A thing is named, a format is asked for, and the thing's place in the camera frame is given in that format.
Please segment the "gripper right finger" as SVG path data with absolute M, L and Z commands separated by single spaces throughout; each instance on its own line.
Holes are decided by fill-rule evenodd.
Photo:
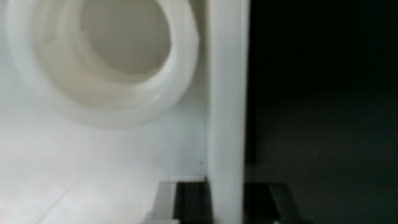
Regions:
M 303 224 L 294 195 L 283 183 L 248 183 L 244 190 L 246 224 Z

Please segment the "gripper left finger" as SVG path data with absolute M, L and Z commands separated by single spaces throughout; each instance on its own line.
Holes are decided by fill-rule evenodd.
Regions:
M 212 224 L 212 196 L 207 182 L 180 182 L 173 218 L 180 224 Z

